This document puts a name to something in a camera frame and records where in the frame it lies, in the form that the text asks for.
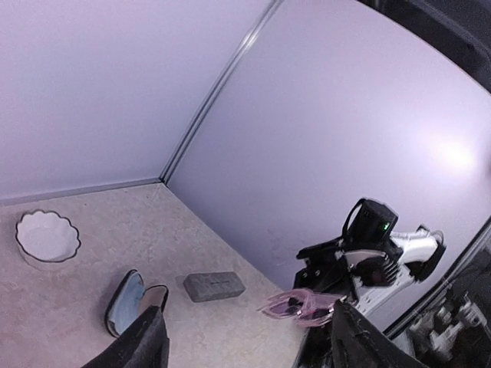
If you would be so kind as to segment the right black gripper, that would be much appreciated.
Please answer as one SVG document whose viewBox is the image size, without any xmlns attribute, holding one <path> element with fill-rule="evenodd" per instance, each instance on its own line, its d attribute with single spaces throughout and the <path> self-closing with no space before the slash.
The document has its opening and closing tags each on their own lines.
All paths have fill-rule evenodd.
<svg viewBox="0 0 491 368">
<path fill-rule="evenodd" d="M 306 288 L 315 293 L 349 295 L 350 281 L 345 261 L 336 258 L 341 237 L 301 249 L 296 258 L 305 263 L 295 274 L 294 289 Z"/>
</svg>

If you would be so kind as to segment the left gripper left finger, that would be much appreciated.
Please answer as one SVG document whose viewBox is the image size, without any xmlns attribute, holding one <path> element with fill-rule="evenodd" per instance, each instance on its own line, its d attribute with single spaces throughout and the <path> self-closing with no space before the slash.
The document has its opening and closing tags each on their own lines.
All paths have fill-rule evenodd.
<svg viewBox="0 0 491 368">
<path fill-rule="evenodd" d="M 163 313 L 148 307 L 106 350 L 83 368 L 167 368 L 170 339 Z"/>
</svg>

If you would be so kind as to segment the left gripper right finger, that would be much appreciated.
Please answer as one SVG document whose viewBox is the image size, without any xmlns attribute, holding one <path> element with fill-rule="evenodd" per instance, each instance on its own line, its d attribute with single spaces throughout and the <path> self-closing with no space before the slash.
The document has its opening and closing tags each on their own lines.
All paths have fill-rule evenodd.
<svg viewBox="0 0 491 368">
<path fill-rule="evenodd" d="M 305 335 L 297 366 L 411 368 L 425 365 L 394 345 L 351 304 L 336 301 L 328 330 L 313 328 Z"/>
</svg>

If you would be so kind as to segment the blue cleaning cloth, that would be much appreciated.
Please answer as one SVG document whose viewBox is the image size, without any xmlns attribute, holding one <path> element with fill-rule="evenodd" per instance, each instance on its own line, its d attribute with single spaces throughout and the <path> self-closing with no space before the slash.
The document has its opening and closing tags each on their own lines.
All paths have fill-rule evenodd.
<svg viewBox="0 0 491 368">
<path fill-rule="evenodd" d="M 139 316 L 145 288 L 140 273 L 131 270 L 120 283 L 107 314 L 107 326 L 119 337 Z"/>
</svg>

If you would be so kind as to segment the clear frame glasses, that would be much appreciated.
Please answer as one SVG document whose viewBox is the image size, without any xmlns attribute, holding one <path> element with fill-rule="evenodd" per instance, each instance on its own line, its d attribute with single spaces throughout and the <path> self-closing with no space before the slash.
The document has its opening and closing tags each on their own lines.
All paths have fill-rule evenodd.
<svg viewBox="0 0 491 368">
<path fill-rule="evenodd" d="M 291 318 L 301 327 L 321 327 L 331 321 L 334 303 L 346 299 L 344 295 L 315 293 L 307 288 L 297 288 L 270 297 L 258 311 L 274 319 Z"/>
</svg>

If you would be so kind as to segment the black glasses case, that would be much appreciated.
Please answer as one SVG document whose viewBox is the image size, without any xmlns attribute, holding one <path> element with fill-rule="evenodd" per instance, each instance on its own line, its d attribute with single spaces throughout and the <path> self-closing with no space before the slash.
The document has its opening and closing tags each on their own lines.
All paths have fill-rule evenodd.
<svg viewBox="0 0 491 368">
<path fill-rule="evenodd" d="M 165 284 L 146 287 L 143 277 L 136 269 L 129 270 L 110 299 L 104 313 L 107 332 L 118 338 L 148 307 L 164 311 L 169 297 Z"/>
</svg>

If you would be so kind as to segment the grey glasses case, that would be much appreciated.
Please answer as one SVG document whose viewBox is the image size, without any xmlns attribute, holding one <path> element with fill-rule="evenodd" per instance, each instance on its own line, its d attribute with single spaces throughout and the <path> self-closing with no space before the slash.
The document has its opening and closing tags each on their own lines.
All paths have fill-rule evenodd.
<svg viewBox="0 0 491 368">
<path fill-rule="evenodd" d="M 233 271 L 189 274 L 183 286 L 194 303 L 238 297 L 246 286 Z"/>
</svg>

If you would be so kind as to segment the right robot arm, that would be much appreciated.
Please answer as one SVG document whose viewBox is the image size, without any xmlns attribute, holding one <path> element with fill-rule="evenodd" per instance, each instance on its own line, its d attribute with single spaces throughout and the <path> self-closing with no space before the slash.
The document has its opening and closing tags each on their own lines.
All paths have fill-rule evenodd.
<svg viewBox="0 0 491 368">
<path fill-rule="evenodd" d="M 384 203 L 362 198 L 344 221 L 341 235 L 298 251 L 305 267 L 293 287 L 341 294 L 360 300 L 358 288 L 393 287 L 402 276 L 409 284 L 425 281 L 447 247 L 441 231 L 420 225 L 414 232 L 396 232 L 398 214 Z"/>
</svg>

